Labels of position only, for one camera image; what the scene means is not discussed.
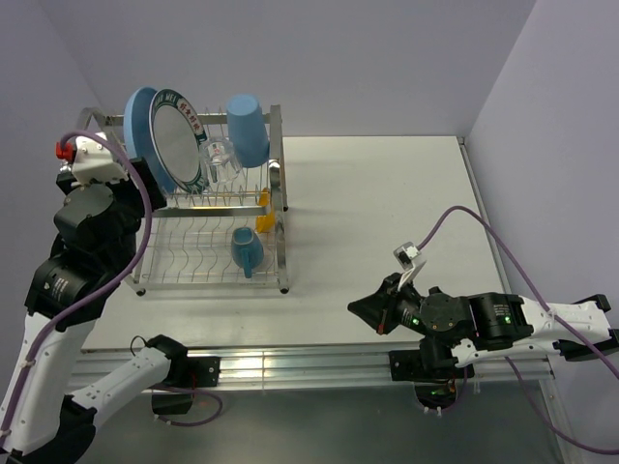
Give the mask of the blue plate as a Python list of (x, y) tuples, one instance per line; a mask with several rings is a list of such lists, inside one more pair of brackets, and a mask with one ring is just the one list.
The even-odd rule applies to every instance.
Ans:
[(143, 158), (163, 193), (173, 193), (176, 184), (163, 168), (155, 151), (150, 133), (150, 105), (157, 90), (140, 87), (130, 96), (125, 106), (123, 134), (130, 159)]

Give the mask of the white plate green rim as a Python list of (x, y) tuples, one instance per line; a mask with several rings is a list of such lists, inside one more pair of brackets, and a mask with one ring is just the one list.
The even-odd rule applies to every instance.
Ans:
[(192, 104), (178, 91), (161, 89), (149, 109), (155, 153), (166, 174), (189, 194), (209, 186), (206, 174), (206, 130)]

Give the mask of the clear drinking glass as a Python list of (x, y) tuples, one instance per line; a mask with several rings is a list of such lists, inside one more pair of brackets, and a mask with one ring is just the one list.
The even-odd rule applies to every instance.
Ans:
[(233, 183), (243, 169), (232, 142), (225, 137), (208, 139), (203, 157), (209, 183), (214, 187)]

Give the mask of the blue mug white inside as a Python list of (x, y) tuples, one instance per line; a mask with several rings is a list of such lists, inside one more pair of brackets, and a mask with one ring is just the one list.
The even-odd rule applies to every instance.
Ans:
[(257, 234), (250, 227), (238, 227), (231, 236), (231, 255), (245, 278), (252, 278), (264, 260), (264, 248)]

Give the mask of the tall blue plastic cup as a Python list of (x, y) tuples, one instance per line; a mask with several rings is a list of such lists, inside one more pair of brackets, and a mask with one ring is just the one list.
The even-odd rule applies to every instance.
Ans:
[(259, 100), (237, 94), (226, 103), (228, 136), (243, 167), (255, 168), (269, 159), (269, 138)]

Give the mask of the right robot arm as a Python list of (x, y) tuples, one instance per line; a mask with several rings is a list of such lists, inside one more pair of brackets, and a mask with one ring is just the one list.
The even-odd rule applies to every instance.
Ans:
[(544, 308), (537, 301), (496, 292), (451, 296), (432, 287), (422, 295), (399, 278), (398, 273), (385, 277), (377, 291), (347, 307), (379, 335), (398, 327), (421, 335), (418, 348), (391, 353), (395, 381), (472, 378), (474, 363), (516, 355), (558, 355), (581, 362), (618, 350), (618, 332), (608, 323), (610, 306), (601, 294)]

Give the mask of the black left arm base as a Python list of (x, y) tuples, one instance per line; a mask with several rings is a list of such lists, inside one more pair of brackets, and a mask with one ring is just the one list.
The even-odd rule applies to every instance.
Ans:
[[(218, 385), (220, 372), (220, 357), (189, 357), (188, 370), (172, 383), (172, 386), (192, 391), (211, 389)], [(216, 400), (202, 394), (154, 391), (151, 396), (153, 413), (173, 421), (180, 421), (182, 418), (193, 421), (199, 416), (199, 409), (202, 407), (211, 412), (218, 409), (218, 404)]]

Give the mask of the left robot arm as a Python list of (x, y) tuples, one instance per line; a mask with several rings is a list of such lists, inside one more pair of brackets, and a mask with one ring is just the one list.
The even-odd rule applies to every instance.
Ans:
[(1, 405), (1, 451), (11, 463), (75, 463), (97, 430), (141, 392), (178, 387), (189, 374), (188, 349), (159, 334), (131, 361), (99, 381), (66, 391), (81, 347), (138, 255), (136, 234), (165, 199), (144, 159), (133, 159), (150, 204), (131, 180), (76, 186), (70, 174), (56, 184), (65, 195), (53, 218), (57, 235), (35, 271), (25, 306), (19, 363)]

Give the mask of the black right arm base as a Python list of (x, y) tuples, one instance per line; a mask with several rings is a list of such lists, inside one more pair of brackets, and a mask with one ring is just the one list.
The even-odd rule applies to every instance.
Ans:
[(472, 365), (464, 368), (428, 370), (420, 350), (393, 350), (388, 353), (393, 382), (411, 383), (414, 398), (425, 415), (441, 418), (453, 409), (475, 376)]

